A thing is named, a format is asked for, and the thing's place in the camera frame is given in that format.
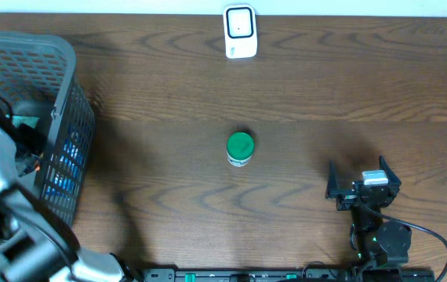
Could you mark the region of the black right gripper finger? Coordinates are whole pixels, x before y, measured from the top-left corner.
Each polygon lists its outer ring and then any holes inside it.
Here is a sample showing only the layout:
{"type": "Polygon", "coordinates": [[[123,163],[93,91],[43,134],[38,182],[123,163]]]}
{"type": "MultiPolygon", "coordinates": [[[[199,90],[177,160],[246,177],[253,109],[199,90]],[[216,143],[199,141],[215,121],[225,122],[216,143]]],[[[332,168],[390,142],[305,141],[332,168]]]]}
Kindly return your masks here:
{"type": "Polygon", "coordinates": [[[391,168],[388,166],[387,162],[385,161],[384,156],[382,156],[382,155],[379,156],[379,165],[380,165],[380,169],[385,172],[390,186],[400,186],[402,184],[401,180],[391,170],[391,168]]]}
{"type": "Polygon", "coordinates": [[[332,161],[330,161],[328,182],[325,190],[325,199],[337,198],[340,194],[341,189],[338,182],[336,166],[332,161]]]}

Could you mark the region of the green lid white jar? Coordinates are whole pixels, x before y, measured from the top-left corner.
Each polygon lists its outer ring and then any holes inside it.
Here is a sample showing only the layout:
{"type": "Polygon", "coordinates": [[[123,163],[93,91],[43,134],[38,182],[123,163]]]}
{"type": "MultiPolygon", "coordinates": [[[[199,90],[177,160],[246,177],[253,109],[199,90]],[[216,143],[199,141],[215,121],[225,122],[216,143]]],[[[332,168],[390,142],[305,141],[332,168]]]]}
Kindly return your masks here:
{"type": "Polygon", "coordinates": [[[235,132],[227,141],[227,160],[235,167],[247,165],[254,153],[255,142],[246,132],[235,132]]]}

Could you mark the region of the blue Oreo cookie pack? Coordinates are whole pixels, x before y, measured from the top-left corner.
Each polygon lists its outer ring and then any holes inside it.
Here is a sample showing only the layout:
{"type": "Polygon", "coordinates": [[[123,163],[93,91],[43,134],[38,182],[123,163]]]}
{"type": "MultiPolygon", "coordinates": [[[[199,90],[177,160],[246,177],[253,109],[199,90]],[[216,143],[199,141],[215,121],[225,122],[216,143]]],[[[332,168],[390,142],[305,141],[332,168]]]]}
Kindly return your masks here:
{"type": "Polygon", "coordinates": [[[80,148],[81,135],[73,125],[69,125],[67,135],[59,143],[49,162],[44,196],[76,195],[81,186],[85,157],[80,148]]]}

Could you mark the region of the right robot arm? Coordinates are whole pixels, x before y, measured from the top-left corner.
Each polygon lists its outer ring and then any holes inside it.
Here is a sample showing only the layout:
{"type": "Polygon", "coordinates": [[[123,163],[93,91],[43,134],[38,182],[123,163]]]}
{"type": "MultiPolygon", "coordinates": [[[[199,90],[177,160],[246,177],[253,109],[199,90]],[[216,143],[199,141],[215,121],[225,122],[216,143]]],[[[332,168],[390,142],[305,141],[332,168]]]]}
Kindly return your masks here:
{"type": "Polygon", "coordinates": [[[360,266],[383,269],[409,260],[411,229],[395,220],[383,218],[381,209],[397,197],[401,180],[379,157],[380,168],[362,173],[349,188],[340,185],[336,166],[329,165],[325,197],[336,201],[338,211],[349,211],[352,218],[351,243],[360,257],[360,266]]]}

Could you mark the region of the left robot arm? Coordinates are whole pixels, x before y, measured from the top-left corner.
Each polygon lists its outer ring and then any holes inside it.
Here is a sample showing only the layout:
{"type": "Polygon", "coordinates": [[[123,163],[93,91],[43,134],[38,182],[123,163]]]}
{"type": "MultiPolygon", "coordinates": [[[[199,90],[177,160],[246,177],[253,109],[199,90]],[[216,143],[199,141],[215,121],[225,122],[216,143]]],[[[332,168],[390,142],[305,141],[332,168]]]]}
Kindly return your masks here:
{"type": "Polygon", "coordinates": [[[113,254],[81,247],[69,226],[24,185],[39,170],[46,138],[13,124],[11,107],[0,106],[0,280],[134,281],[113,254]]]}

